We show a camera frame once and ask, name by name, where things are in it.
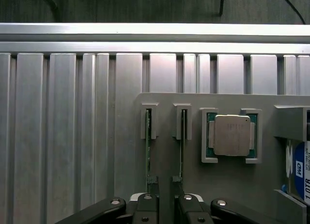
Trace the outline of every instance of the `wd logo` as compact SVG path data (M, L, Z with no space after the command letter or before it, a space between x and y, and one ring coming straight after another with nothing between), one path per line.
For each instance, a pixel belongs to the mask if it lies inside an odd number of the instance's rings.
M304 176L303 163L299 161L296 161L296 176L301 177L301 178Z

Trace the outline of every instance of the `aluminum rail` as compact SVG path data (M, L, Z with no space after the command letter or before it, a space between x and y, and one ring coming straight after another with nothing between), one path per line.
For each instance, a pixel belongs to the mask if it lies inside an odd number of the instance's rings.
M310 43L307 25L29 23L0 24L0 41L178 41Z

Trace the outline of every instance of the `gray bracket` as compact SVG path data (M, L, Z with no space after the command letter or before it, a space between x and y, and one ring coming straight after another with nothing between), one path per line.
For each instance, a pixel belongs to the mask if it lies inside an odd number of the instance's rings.
M218 159L216 157L207 157L207 133L208 133L208 125L207 125L207 113L214 112L218 113L218 109L216 108L201 108L201 161L206 163L218 163Z
M307 206L281 190L276 193L276 219L284 224L306 224Z
M260 109L241 109L241 114L256 114L257 115L257 135L256 135L256 158L246 158L246 163L262 163L263 155L263 127L262 127L262 110Z
M275 106L277 108L277 128L275 137L307 141L307 112L310 107Z
M158 118L158 103L142 103L141 104L141 139L145 139L145 114L146 110L151 110L151 139L157 137L157 118Z
M182 110L186 110L186 139L192 139L192 106L191 104L173 104L176 111L176 133L175 138L181 140Z

